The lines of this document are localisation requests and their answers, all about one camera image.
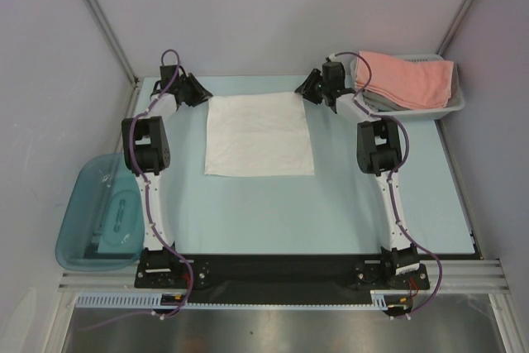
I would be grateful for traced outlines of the white towel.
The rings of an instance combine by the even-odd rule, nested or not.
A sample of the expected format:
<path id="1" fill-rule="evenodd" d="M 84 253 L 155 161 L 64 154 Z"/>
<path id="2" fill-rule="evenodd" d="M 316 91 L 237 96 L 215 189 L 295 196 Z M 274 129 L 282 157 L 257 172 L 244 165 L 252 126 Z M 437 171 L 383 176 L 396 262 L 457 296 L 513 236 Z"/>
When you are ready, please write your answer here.
<path id="1" fill-rule="evenodd" d="M 285 92 L 211 98 L 205 173 L 243 178 L 315 174 L 302 97 Z"/>

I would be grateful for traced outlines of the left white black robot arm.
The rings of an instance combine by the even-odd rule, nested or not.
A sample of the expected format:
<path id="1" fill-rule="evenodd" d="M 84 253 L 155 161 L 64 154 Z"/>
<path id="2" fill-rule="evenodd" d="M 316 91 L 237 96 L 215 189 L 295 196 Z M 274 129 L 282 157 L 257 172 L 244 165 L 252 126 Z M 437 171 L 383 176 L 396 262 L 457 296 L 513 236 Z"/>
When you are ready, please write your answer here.
<path id="1" fill-rule="evenodd" d="M 165 122 L 181 105 L 196 107 L 213 98 L 197 78 L 180 64 L 162 64 L 146 109 L 122 120 L 126 167 L 135 175 L 141 195 L 145 255 L 169 254 L 181 259 L 164 204 L 162 172 L 171 162 Z"/>

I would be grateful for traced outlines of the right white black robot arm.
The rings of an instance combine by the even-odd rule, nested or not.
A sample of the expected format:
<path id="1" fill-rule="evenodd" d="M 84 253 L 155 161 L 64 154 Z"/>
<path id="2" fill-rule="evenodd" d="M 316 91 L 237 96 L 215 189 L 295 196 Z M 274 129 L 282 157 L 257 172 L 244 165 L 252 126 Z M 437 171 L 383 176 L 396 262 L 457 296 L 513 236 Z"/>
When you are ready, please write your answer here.
<path id="1" fill-rule="evenodd" d="M 420 268 L 417 244 L 408 234 L 402 215 L 398 170 L 407 159 L 402 150 L 399 121 L 373 113 L 360 93 L 346 87 L 346 72 L 337 60 L 326 60 L 313 69 L 295 90 L 314 104 L 324 103 L 334 113 L 342 106 L 356 120 L 356 160 L 363 174 L 374 178 L 384 205 L 388 242 L 381 247 L 377 281 L 392 289 L 403 286 Z"/>

